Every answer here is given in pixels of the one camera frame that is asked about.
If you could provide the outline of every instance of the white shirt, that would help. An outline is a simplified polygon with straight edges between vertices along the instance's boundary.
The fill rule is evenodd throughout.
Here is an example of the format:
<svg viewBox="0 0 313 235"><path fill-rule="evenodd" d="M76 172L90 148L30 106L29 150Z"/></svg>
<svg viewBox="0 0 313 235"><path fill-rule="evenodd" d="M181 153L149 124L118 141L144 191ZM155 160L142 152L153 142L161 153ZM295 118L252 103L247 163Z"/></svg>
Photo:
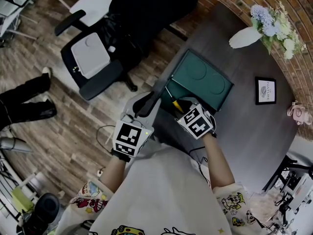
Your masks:
<svg viewBox="0 0 313 235"><path fill-rule="evenodd" d="M185 153L169 146L132 164L113 194L89 181L65 210L55 235L85 220L90 235L259 235L244 188L211 190Z"/></svg>

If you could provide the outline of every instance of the dark wooden table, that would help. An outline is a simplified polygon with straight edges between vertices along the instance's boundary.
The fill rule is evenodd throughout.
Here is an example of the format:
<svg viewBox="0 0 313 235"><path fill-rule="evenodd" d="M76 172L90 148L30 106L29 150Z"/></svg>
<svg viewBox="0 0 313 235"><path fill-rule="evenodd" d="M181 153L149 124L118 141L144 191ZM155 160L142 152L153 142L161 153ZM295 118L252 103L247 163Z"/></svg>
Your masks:
<svg viewBox="0 0 313 235"><path fill-rule="evenodd" d="M232 49L228 41L246 25L218 4L168 65L153 90L162 91L176 64L192 49L220 69L234 87L215 114L218 141L237 182L260 191L286 155L297 125L286 112L292 90L275 60L260 41ZM256 76L276 79L277 102L255 105Z"/></svg>

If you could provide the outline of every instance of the yellow star print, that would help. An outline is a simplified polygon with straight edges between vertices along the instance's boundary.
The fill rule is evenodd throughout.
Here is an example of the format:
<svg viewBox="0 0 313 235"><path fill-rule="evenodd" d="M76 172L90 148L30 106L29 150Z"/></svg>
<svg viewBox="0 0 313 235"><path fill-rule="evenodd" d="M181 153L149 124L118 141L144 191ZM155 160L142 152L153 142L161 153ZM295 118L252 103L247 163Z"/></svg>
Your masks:
<svg viewBox="0 0 313 235"><path fill-rule="evenodd" d="M87 208L86 208L86 212L87 212L87 213L92 213L92 209L89 208L89 207L87 207Z"/></svg>

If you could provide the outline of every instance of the black picture frame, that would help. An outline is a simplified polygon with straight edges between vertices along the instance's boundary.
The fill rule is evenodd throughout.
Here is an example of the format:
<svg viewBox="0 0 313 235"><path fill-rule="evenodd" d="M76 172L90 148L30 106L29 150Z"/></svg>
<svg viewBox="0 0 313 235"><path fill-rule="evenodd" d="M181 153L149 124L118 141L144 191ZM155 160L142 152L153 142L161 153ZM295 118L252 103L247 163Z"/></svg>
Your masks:
<svg viewBox="0 0 313 235"><path fill-rule="evenodd" d="M259 98L259 81L268 81L268 82L274 82L274 101L266 101L266 102L260 102L260 98ZM255 104L256 105L262 105L262 104L275 104L276 103L276 79L273 78L268 78L268 77L255 77Z"/></svg>

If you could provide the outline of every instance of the white vase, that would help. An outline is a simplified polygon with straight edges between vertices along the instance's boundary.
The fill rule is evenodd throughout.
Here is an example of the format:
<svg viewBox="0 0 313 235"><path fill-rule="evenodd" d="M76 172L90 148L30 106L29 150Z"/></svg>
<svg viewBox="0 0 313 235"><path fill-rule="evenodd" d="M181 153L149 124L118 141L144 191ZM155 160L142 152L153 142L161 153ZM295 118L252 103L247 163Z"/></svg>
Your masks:
<svg viewBox="0 0 313 235"><path fill-rule="evenodd" d="M230 40L229 45L236 49L248 46L262 37L256 28L248 27L238 31Z"/></svg>

